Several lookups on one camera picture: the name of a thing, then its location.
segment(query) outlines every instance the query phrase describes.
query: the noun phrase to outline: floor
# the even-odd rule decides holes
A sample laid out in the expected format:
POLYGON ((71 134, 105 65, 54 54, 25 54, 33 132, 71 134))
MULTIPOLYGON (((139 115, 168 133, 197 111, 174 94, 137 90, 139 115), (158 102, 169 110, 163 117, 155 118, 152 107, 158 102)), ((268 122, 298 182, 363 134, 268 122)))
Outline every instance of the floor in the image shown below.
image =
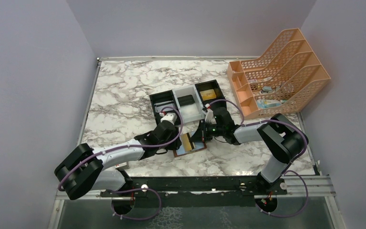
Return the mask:
MULTIPOLYGON (((156 127, 149 95, 173 88, 216 79, 226 99, 234 95, 226 76, 229 61, 105 61, 97 79, 82 142, 91 147, 123 143, 156 127)), ((240 123, 236 108, 227 105, 234 121, 240 123)), ((286 115, 299 126, 296 114, 286 115)), ((246 120, 245 123, 259 121, 246 120)), ((186 124, 182 133, 193 131, 197 122, 186 124)), ((170 151, 129 163, 130 176, 231 176, 256 175, 271 153, 264 142, 240 146, 211 141, 207 149, 175 158, 170 151)), ((308 152, 290 169, 315 174, 308 152)))

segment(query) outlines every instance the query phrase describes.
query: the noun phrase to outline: white wall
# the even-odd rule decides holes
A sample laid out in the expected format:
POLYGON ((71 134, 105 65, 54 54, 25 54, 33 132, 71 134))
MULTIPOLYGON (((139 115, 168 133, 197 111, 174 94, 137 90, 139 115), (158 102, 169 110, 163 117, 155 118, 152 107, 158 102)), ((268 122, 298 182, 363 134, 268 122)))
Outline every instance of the white wall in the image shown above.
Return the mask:
POLYGON ((348 229, 366 228, 366 1, 317 0, 302 26, 331 83, 303 110, 348 229))
POLYGON ((96 56, 261 55, 315 0, 67 0, 96 56))
POLYGON ((0 0, 0 229, 47 228, 95 69, 65 0, 0 0))

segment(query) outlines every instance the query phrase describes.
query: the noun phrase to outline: small object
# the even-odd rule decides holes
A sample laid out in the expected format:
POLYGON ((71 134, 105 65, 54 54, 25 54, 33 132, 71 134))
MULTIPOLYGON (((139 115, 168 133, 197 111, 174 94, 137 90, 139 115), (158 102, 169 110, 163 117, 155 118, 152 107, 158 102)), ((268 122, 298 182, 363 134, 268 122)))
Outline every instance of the small object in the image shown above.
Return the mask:
POLYGON ((162 121, 169 121, 170 123, 174 124, 176 122, 177 115, 175 113, 167 113, 163 118, 161 118, 162 121))
POLYGON ((192 151, 195 148, 193 142, 191 141, 190 133, 180 135, 180 139, 185 151, 192 151))
POLYGON ((116 164, 115 168, 121 168, 121 167, 124 167, 124 166, 127 166, 127 162, 116 164))
POLYGON ((209 89, 205 91, 200 92, 201 97, 203 98, 203 101, 209 100, 209 99, 216 99, 217 95, 215 94, 214 89, 209 89))
POLYGON ((211 109, 207 109, 207 113, 205 114, 205 121, 211 122, 214 119, 214 112, 211 109))
POLYGON ((287 184, 286 183, 281 183, 280 184, 280 188, 282 189, 282 190, 287 190, 287 184))
POLYGON ((141 188, 148 188, 148 186, 144 184, 144 185, 142 185, 142 186, 141 186, 141 188))
POLYGON ((261 211, 265 211, 270 213, 277 208, 277 198, 262 198, 262 199, 254 199, 256 204, 259 206, 261 211))
POLYGON ((271 80, 271 78, 272 78, 271 76, 270 77, 266 77, 264 79, 259 80, 259 82, 266 82, 266 81, 271 80))
POLYGON ((272 92, 265 92, 263 90, 260 90, 260 94, 268 94, 268 93, 272 93, 272 92))
MULTIPOLYGON (((192 137, 194 133, 195 133, 195 131, 192 131, 190 133, 190 136, 192 137)), ((182 142, 183 147, 180 147, 177 150, 173 151, 173 154, 174 154, 175 157, 183 156, 183 155, 190 154, 190 153, 194 153, 194 152, 204 150, 204 149, 207 148, 207 145, 205 144, 205 142, 193 142, 191 140, 191 142, 193 143, 194 149, 192 149, 190 151, 186 151, 185 148, 184 148, 183 140, 182 140, 183 135, 180 135, 180 141, 182 142)))
POLYGON ((179 97, 177 98, 177 101, 179 102, 180 107, 195 103, 194 98, 191 94, 179 97))
POLYGON ((269 87, 269 86, 264 86, 264 87, 262 88, 262 91, 264 91, 264 92, 272 92, 273 90, 272 90, 272 88, 271 88, 271 87, 269 87))
POLYGON ((266 109, 280 106, 281 102, 278 100, 271 100, 271 99, 258 99, 256 100, 256 104, 260 109, 266 109))

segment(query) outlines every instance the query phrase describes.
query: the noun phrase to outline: wire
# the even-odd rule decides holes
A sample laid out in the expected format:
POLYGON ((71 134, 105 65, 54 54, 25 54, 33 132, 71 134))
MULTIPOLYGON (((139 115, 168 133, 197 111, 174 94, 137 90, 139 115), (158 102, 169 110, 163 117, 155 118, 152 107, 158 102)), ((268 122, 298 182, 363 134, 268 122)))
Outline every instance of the wire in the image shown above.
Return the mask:
POLYGON ((211 106, 212 104, 214 104, 216 102, 228 102, 228 103, 234 105, 238 109, 239 113, 241 114, 241 117, 242 117, 241 126, 244 125, 244 121, 245 121, 244 113, 242 112, 242 110, 236 104, 234 104, 233 102, 231 102, 227 99, 217 99, 217 100, 214 100, 211 103, 209 103, 209 105, 211 106))
POLYGON ((272 191, 269 193, 269 195, 265 198, 265 199, 269 199, 269 200, 271 200, 272 199, 272 197, 271 197, 271 195, 272 195, 272 191))
POLYGON ((263 213, 265 213, 266 215, 269 215, 269 216, 272 216, 272 217, 277 217, 277 218, 289 218, 289 217, 293 217, 293 216, 297 216, 297 215, 301 214, 301 213, 305 210, 306 206, 308 205, 308 202, 309 202, 309 194, 308 194, 308 187, 306 186, 305 180, 301 177, 301 175, 299 175, 298 173, 296 173, 295 171, 292 171, 292 170, 287 170, 287 171, 285 171, 285 172, 283 173, 283 176, 284 176, 285 174, 287 174, 288 172, 292 172, 292 173, 294 173, 295 175, 297 175, 297 176, 301 179, 302 183, 304 184, 305 192, 306 192, 306 201, 305 201, 304 205, 302 206, 302 208, 301 208, 301 209, 299 209, 299 210, 298 210, 296 213, 294 213, 294 214, 290 214, 290 215, 278 215, 278 214, 271 214, 270 212, 266 212, 266 211, 262 210, 262 209, 261 209, 261 208, 256 204, 256 206, 260 209, 260 211, 261 211, 261 212, 263 212, 263 213))
POLYGON ((155 214, 148 216, 148 217, 144 217, 144 218, 134 218, 134 217, 128 217, 128 216, 124 216, 124 215, 119 215, 113 208, 113 204, 112 204, 112 211, 113 211, 113 216, 118 216, 120 217, 120 219, 132 219, 132 220, 138 220, 138 221, 143 221, 143 220, 148 220, 148 219, 152 219, 155 216, 159 215, 159 213, 161 212, 162 209, 162 199, 161 196, 159 196, 158 192, 156 192, 155 190, 151 189, 151 188, 134 188, 134 189, 130 189, 130 190, 126 190, 126 191, 112 191, 113 193, 118 193, 118 194, 122 194, 122 193, 128 193, 128 192, 135 192, 135 191, 142 191, 142 190, 148 190, 151 191, 153 193, 155 193, 155 195, 157 196, 158 200, 159 200, 159 207, 157 209, 157 211, 155 212, 155 214))
MULTIPOLYGON (((180 115, 180 113, 174 108, 174 107, 171 107, 171 106, 165 106, 164 108, 162 108, 161 112, 166 109, 166 108, 170 108, 172 110, 174 110, 177 114, 177 116, 179 117, 180 119, 180 123, 181 123, 181 127, 180 127, 180 130, 179 130, 179 133, 176 135, 176 137, 174 137, 174 139, 170 140, 169 142, 167 143, 163 143, 163 144, 160 144, 160 145, 123 145, 123 146, 116 146, 116 147, 113 147, 113 148, 110 148, 110 149, 107 149, 104 151, 105 154, 109 153, 109 152, 112 152, 114 150, 118 150, 118 149, 124 149, 124 148, 129 148, 129 147, 140 147, 140 148, 157 148, 157 147, 163 147, 163 146, 167 146, 168 144, 174 142, 179 136, 180 134, 182 133, 182 130, 183 130, 183 119, 182 119, 182 116, 180 115)), ((80 168, 82 165, 84 165, 86 162, 90 161, 92 158, 95 158, 96 156, 99 156, 99 155, 102 155, 103 154, 103 151, 102 152, 98 152, 96 154, 93 154, 93 155, 90 155, 89 157, 85 158, 84 160, 82 160, 79 164, 77 164, 73 169, 71 169, 67 175, 64 176, 64 178, 60 181, 60 183, 58 184, 58 190, 59 191, 64 191, 64 189, 62 188, 63 184, 65 183, 65 181, 72 175, 72 173, 74 173, 78 168, 80 168)))
POLYGON ((214 137, 214 139, 217 140, 217 141, 219 141, 219 142, 226 143, 226 142, 223 142, 223 141, 220 141, 220 140, 216 139, 215 137, 214 137))

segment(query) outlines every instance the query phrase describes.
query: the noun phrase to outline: black box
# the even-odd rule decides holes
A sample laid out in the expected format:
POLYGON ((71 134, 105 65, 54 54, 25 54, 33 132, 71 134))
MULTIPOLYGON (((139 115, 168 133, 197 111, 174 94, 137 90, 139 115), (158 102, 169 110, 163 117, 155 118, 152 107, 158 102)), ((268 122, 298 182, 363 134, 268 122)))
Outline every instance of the black box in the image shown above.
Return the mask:
MULTIPOLYGON (((209 104, 210 102, 215 101, 217 99, 225 99, 225 97, 222 93, 222 90, 221 90, 220 86, 218 85, 217 80, 211 80, 211 81, 207 81, 204 83, 196 83, 195 88, 201 98, 201 102, 203 103, 203 105, 209 104), (203 97, 201 96, 201 92, 210 90, 210 89, 214 90, 216 98, 203 100, 203 97)), ((153 111, 153 115, 155 117, 156 124, 159 124, 161 122, 162 117, 159 115, 159 112, 163 106, 166 106, 166 105, 173 106, 176 109, 178 107, 176 98, 174 97, 172 90, 169 90, 166 92, 161 92, 161 93, 156 93, 156 94, 151 94, 151 95, 149 95, 149 99, 151 101, 152 111, 153 111)), ((226 108, 226 102, 216 102, 213 105, 211 105, 211 109, 215 109, 218 107, 226 108)), ((166 113, 169 113, 169 112, 175 113, 173 110, 166 111, 166 113)), ((179 118, 176 120, 176 122, 174 124, 180 125, 179 118)))

